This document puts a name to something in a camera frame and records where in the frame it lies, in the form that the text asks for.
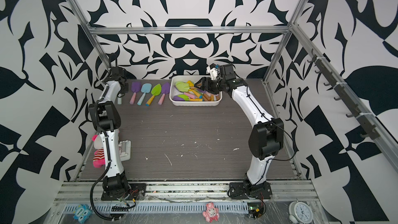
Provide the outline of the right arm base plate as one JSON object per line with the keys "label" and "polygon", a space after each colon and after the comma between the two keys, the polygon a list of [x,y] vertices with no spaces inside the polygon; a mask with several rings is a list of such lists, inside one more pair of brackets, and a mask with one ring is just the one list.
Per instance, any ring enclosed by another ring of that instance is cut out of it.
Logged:
{"label": "right arm base plate", "polygon": [[241,183],[229,183],[227,195],[233,200],[245,200],[249,198],[270,199],[272,189],[268,182],[252,185],[249,181]]}

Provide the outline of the purple square shovel pink handle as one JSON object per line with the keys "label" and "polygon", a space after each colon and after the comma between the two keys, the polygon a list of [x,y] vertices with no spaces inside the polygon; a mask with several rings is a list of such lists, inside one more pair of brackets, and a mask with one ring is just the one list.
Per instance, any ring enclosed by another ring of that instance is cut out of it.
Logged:
{"label": "purple square shovel pink handle", "polygon": [[141,82],[132,82],[131,90],[133,92],[133,95],[130,99],[129,104],[133,105],[135,103],[136,94],[141,90]]}

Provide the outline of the blue toy shovel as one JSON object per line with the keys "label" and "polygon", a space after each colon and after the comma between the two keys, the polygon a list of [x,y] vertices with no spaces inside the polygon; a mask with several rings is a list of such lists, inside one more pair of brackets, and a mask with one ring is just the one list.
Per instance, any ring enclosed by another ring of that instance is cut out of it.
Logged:
{"label": "blue toy shovel", "polygon": [[151,91],[151,88],[152,88],[152,84],[151,83],[145,83],[145,84],[142,85],[142,87],[141,87],[142,96],[140,97],[137,105],[139,105],[139,106],[142,105],[146,94]]}

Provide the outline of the white plastic storage box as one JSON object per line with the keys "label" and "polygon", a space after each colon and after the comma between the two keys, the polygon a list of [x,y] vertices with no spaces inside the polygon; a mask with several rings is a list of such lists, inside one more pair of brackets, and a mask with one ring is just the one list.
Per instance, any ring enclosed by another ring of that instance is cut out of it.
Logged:
{"label": "white plastic storage box", "polygon": [[206,92],[208,97],[200,99],[191,91],[181,92],[176,88],[177,82],[197,83],[203,75],[179,75],[172,78],[169,99],[175,106],[217,106],[223,99],[223,93],[210,94]]}

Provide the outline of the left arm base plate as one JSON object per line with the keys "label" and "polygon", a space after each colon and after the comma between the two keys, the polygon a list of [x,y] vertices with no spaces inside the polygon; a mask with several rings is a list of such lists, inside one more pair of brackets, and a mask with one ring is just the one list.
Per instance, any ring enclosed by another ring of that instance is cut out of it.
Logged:
{"label": "left arm base plate", "polygon": [[117,201],[119,198],[125,200],[140,200],[146,194],[147,184],[145,183],[129,183],[127,190],[121,189],[112,191],[111,193],[103,192],[101,196],[102,201]]}

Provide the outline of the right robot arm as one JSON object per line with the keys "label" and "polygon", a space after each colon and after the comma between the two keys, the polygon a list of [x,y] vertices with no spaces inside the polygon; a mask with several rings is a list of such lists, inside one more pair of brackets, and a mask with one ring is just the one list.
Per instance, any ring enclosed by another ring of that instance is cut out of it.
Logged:
{"label": "right robot arm", "polygon": [[228,94],[252,125],[248,141],[252,160],[245,183],[249,189],[253,189],[266,182],[271,161],[284,146],[283,121],[274,118],[261,106],[246,81],[237,76],[233,65],[211,64],[206,70],[209,76],[202,77],[194,86],[211,94]]}

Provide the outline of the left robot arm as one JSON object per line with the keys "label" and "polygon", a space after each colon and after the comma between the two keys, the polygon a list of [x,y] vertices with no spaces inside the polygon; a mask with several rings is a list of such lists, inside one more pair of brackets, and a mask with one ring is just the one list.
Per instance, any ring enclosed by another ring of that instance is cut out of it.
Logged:
{"label": "left robot arm", "polygon": [[105,155],[106,168],[99,179],[103,181],[104,193],[113,198],[122,197],[129,189],[119,153],[121,117],[115,107],[118,96],[128,89],[126,70],[114,66],[104,80],[99,99],[89,105],[93,127],[101,138]]}

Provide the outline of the green shovel yellow handle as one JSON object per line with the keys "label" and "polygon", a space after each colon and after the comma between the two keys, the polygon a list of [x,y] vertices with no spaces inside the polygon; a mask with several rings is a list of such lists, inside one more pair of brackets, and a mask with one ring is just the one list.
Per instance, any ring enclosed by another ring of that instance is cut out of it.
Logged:
{"label": "green shovel yellow handle", "polygon": [[162,91],[161,84],[156,84],[151,90],[151,98],[146,102],[146,106],[150,106],[156,96],[158,96]]}

